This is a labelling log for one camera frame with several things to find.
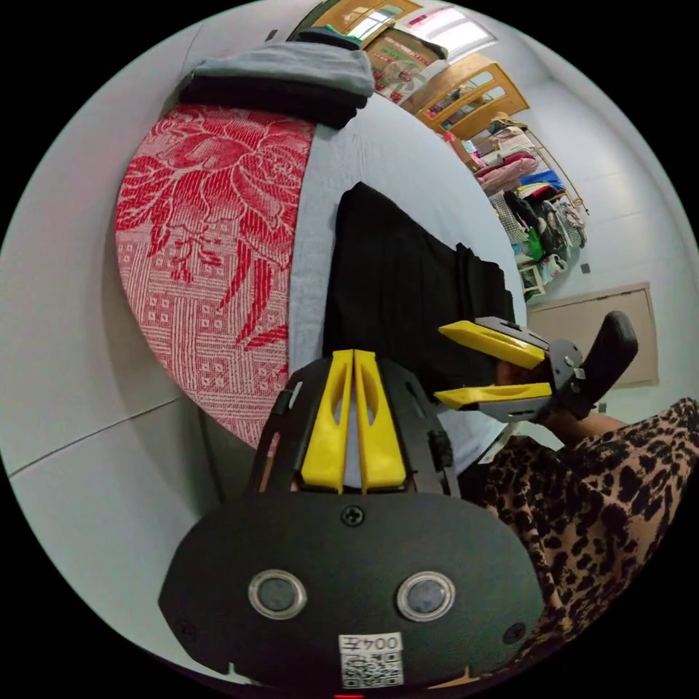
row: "bed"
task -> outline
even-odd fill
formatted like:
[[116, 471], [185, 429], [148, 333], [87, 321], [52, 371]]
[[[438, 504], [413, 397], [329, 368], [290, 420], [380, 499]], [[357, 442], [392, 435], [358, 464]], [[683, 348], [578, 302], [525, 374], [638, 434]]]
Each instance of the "bed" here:
[[[448, 144], [379, 95], [340, 131], [272, 114], [179, 106], [127, 169], [119, 271], [154, 354], [205, 412], [256, 446], [277, 393], [320, 357], [334, 219], [363, 181], [429, 233], [496, 262], [526, 307], [497, 214]], [[457, 471], [503, 425], [440, 413]], [[350, 440], [346, 485], [360, 483]]]

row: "white bed sheet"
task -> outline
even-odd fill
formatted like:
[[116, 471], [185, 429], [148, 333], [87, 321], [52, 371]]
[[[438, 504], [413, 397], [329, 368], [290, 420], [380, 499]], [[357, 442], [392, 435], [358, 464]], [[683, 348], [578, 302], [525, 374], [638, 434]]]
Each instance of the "white bed sheet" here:
[[[414, 116], [374, 95], [340, 131], [319, 125], [299, 202], [289, 292], [289, 372], [321, 356], [325, 298], [339, 201], [365, 182], [441, 242], [461, 242], [497, 263], [512, 293], [515, 318], [526, 323], [519, 274], [505, 230], [473, 175], [454, 151]], [[356, 413], [350, 418], [345, 484], [359, 487]], [[461, 473], [497, 439], [504, 425], [481, 413], [440, 415]]]

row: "poster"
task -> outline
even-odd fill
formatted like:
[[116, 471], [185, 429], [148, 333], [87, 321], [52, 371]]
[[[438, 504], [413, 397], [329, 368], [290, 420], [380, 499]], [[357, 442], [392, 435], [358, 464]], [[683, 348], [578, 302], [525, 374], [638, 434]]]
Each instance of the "poster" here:
[[427, 84], [423, 73], [440, 56], [398, 29], [388, 29], [365, 49], [374, 73], [374, 89], [399, 104]]

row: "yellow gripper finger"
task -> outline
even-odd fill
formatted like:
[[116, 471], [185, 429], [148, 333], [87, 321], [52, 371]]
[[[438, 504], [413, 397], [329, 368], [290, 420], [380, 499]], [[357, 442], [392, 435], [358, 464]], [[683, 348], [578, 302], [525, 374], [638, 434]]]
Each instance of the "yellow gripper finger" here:
[[464, 406], [478, 403], [495, 403], [501, 400], [529, 400], [551, 396], [549, 384], [520, 384], [516, 386], [481, 386], [478, 388], [456, 388], [438, 391], [435, 398], [448, 408], [460, 410]]
[[[301, 479], [306, 487], [342, 493], [352, 398], [352, 354], [350, 349], [333, 352], [330, 373], [301, 467]], [[340, 401], [342, 406], [336, 421]]]
[[400, 488], [406, 467], [373, 352], [355, 350], [355, 386], [362, 492]]
[[477, 352], [525, 369], [533, 369], [546, 358], [544, 350], [533, 344], [484, 328], [469, 320], [442, 325], [439, 331], [450, 340], [468, 347], [469, 350], [475, 349]]

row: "screw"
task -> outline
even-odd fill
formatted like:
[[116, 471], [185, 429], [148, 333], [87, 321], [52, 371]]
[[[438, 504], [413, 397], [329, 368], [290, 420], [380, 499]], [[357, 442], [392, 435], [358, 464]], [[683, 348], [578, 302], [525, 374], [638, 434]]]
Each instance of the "screw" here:
[[197, 627], [186, 619], [180, 619], [175, 625], [177, 626], [177, 630], [180, 632], [180, 635], [187, 641], [194, 643], [199, 638]]
[[524, 637], [524, 632], [526, 631], [526, 626], [521, 623], [513, 624], [506, 630], [505, 635], [502, 637], [504, 643], [508, 646], [521, 641]]
[[343, 509], [340, 519], [347, 526], [359, 526], [364, 522], [364, 510], [356, 505], [349, 505]]

